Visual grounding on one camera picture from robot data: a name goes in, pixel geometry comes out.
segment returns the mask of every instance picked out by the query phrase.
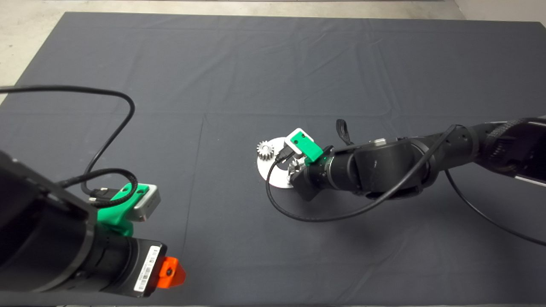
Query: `barcode sticker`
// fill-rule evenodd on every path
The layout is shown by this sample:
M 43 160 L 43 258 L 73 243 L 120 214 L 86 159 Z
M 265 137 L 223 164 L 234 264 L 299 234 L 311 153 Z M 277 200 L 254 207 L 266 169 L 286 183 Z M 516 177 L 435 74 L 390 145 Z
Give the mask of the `barcode sticker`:
M 150 250 L 148 250 L 148 255 L 146 255 L 146 259 L 144 260 L 144 264 L 142 265 L 142 269 L 140 270 L 140 274 L 138 275 L 138 279 L 136 280 L 136 284 L 134 287 L 135 291 L 144 292 L 144 289 L 146 289 L 146 285 L 148 284 L 148 280 L 150 279 L 153 265 L 156 264 L 157 255 L 159 255 L 160 249 L 161 247 L 159 246 L 150 246 Z

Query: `green 3d-printed part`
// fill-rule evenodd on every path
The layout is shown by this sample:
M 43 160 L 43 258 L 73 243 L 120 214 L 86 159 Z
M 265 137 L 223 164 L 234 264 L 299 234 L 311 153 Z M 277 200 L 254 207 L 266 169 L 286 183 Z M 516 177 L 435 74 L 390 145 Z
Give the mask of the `green 3d-printed part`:
M 125 214 L 133 209 L 139 200 L 148 192 L 150 188 L 147 185 L 139 184 L 136 192 L 126 202 L 117 206 L 99 209 L 97 220 L 106 228 L 130 237 L 133 235 L 133 223 L 125 218 Z M 120 199 L 129 194 L 131 184 L 126 184 L 111 200 Z
M 305 159 L 306 164 L 316 161 L 323 153 L 322 149 L 309 138 L 305 137 L 302 132 L 297 133 L 290 141 L 307 156 Z

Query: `dark gray fabric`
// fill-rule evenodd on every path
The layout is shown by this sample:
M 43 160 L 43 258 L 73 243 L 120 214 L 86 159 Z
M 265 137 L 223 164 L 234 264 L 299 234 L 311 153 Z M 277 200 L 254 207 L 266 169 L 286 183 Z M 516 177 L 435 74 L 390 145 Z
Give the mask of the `dark gray fabric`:
M 365 142 L 544 115 L 545 34 L 537 22 L 67 13 L 19 84 L 105 87 L 134 98 L 135 118 L 97 166 L 159 186 L 163 201 L 135 237 L 165 242 L 188 278 L 149 299 L 4 292 L 0 302 L 546 303 L 546 249 L 483 221 L 443 175 L 418 197 L 314 224 L 276 212 L 255 166 L 257 142 L 296 127 L 341 146 L 336 118 Z M 64 179 L 83 171 L 126 111 L 105 97 L 11 95 L 0 107 L 0 146 Z M 492 217 L 546 238 L 544 189 L 474 165 L 453 175 Z M 294 191 L 274 195 L 308 214 L 366 202 L 347 192 L 323 192 L 313 203 Z

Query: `white circular plate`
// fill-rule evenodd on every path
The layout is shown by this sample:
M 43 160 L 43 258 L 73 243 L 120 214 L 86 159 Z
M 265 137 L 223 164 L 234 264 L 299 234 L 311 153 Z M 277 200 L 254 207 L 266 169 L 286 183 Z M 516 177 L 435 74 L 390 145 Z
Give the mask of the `white circular plate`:
M 271 165 L 275 162 L 275 157 L 278 155 L 279 151 L 284 148 L 284 137 L 270 140 L 268 143 L 273 146 L 273 150 L 275 151 L 273 158 L 269 160 L 262 160 L 258 157 L 256 160 L 258 171 L 264 180 L 268 178 L 268 172 Z M 278 188 L 293 188 L 289 179 L 288 169 L 284 170 L 280 169 L 278 166 L 275 166 L 273 172 L 271 172 L 269 184 Z

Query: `silver gear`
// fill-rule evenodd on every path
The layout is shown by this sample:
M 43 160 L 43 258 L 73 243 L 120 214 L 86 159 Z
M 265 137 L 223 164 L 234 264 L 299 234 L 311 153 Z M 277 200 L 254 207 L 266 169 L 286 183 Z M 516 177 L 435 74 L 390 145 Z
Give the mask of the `silver gear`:
M 305 165 L 305 158 L 293 159 L 288 165 L 288 176 L 297 173 Z
M 262 160 L 269 160 L 273 158 L 273 155 L 275 154 L 273 145 L 269 144 L 267 141 L 260 142 L 256 148 L 256 151 L 258 153 L 258 157 L 260 157 Z

